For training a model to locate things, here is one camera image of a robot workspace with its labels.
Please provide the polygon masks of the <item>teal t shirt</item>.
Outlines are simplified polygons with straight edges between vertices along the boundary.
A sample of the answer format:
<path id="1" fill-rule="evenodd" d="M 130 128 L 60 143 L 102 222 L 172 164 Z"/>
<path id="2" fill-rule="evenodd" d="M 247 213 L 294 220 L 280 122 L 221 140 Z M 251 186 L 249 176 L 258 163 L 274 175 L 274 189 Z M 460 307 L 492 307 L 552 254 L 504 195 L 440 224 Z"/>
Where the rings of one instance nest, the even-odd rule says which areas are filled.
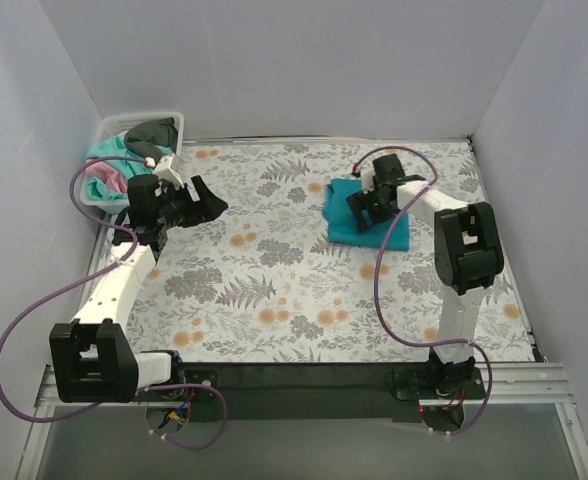
<path id="1" fill-rule="evenodd" d="M 369 228 L 360 232 L 351 212 L 347 197 L 361 190 L 361 182 L 352 179 L 332 179 L 327 185 L 323 216 L 327 222 L 327 236 L 330 242 L 378 250 L 392 223 L 389 219 L 382 224 L 374 224 L 364 211 Z"/>

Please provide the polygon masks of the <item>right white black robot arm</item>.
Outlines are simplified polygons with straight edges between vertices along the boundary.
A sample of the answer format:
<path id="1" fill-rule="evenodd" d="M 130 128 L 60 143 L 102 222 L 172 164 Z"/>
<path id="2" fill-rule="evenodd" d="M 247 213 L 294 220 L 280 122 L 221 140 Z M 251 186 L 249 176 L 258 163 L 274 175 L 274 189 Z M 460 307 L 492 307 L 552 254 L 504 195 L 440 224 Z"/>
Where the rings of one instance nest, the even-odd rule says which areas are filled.
<path id="1" fill-rule="evenodd" d="M 399 149 L 369 152 L 373 162 L 358 160 L 352 176 L 360 191 L 347 199 L 359 232 L 388 222 L 392 227 L 410 214 L 433 230 L 434 267 L 442 284 L 442 307 L 436 340 L 425 343 L 428 359 L 393 375 L 403 399 L 463 399 L 467 386 L 486 393 L 474 355 L 480 305 L 504 269 L 504 255 L 492 206 L 466 203 L 436 187 L 435 178 L 405 172 Z"/>

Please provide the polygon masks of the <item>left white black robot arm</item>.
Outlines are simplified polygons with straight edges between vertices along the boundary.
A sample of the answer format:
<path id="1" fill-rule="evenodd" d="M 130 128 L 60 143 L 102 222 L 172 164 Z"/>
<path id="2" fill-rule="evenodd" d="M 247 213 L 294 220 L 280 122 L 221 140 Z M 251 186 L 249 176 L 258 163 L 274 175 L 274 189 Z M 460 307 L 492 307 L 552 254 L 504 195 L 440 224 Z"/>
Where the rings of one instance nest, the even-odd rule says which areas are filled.
<path id="1" fill-rule="evenodd" d="M 187 377 L 172 350 L 134 353 L 126 338 L 132 308 L 175 227 L 218 219 L 227 203 L 199 176 L 178 186 L 155 174 L 132 178 L 128 206 L 115 219 L 109 271 L 68 323 L 49 336 L 59 398 L 66 403 L 127 403 L 150 386 L 179 398 Z"/>

